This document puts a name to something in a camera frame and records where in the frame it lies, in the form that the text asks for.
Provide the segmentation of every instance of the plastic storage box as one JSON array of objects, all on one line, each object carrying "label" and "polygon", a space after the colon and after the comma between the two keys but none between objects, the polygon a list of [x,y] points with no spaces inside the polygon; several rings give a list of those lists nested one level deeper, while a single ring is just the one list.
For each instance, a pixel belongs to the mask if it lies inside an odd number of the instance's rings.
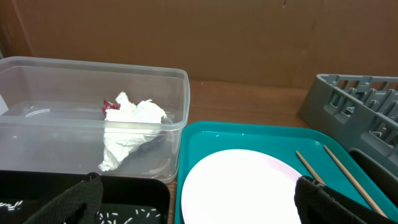
[{"label": "plastic storage box", "polygon": [[[166,111],[162,124],[105,122],[104,100],[125,91],[135,104],[152,99]],[[170,182],[178,170],[187,124],[187,73],[171,68],[46,58],[0,60],[0,170],[86,174],[101,171],[104,130],[158,136],[103,175]]]}]

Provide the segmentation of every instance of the plastic dish rack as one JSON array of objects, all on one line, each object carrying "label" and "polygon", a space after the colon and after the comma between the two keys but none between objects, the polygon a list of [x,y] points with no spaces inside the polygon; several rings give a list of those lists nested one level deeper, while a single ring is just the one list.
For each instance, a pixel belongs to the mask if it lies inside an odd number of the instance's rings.
[{"label": "plastic dish rack", "polygon": [[338,141],[398,205],[398,78],[319,74],[299,115]]}]

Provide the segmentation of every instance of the white paper towel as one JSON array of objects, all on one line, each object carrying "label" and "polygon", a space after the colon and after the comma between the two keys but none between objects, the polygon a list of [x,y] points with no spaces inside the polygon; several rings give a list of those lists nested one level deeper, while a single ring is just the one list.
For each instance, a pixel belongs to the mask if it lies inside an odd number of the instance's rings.
[{"label": "white paper towel", "polygon": [[[142,101],[137,106],[130,103],[125,92],[121,92],[116,101],[119,110],[106,110],[105,121],[129,123],[160,124],[166,114],[162,108],[152,100]],[[115,170],[130,153],[136,151],[145,142],[151,141],[159,134],[159,129],[123,129],[105,128],[104,133],[104,161],[98,166],[102,171]]]}]

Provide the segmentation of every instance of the turquoise plastic tray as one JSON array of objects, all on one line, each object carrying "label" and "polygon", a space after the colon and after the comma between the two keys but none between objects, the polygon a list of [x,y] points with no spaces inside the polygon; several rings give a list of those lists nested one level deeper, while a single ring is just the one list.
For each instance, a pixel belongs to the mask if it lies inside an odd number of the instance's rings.
[{"label": "turquoise plastic tray", "polygon": [[181,191],[189,171],[204,157],[225,149],[250,149],[263,152],[285,162],[302,175],[311,177],[295,155],[298,150],[329,187],[370,208],[324,150],[324,144],[352,173],[383,212],[398,222],[398,209],[332,138],[305,128],[198,122],[187,126],[182,134],[174,223],[183,224]]}]

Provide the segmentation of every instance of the wooden chopstick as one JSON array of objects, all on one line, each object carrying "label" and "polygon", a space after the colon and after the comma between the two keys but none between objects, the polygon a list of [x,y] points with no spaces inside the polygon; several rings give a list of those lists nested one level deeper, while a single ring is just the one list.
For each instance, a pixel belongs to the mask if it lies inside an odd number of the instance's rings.
[{"label": "wooden chopstick", "polygon": [[351,175],[351,173],[348,171],[348,169],[337,159],[337,157],[330,151],[330,149],[327,146],[323,146],[326,150],[326,152],[329,153],[330,157],[334,160],[334,162],[337,164],[337,166],[343,171],[344,175],[347,176],[349,181],[354,185],[356,190],[362,195],[362,197],[365,199],[365,201],[370,205],[371,208],[373,208],[374,211],[376,211],[378,214],[384,216],[387,218],[386,214],[379,208],[379,206],[374,202],[374,200],[368,195],[368,193],[363,189],[363,187],[356,181],[356,179]]},{"label": "wooden chopstick", "polygon": [[323,185],[326,185],[324,181],[321,179],[321,177],[315,172],[314,169],[312,169],[311,165],[304,159],[304,157],[296,151],[296,155],[300,160],[303,162],[304,166],[310,171],[310,173],[314,176],[315,180],[317,180],[319,183],[322,183]]}]

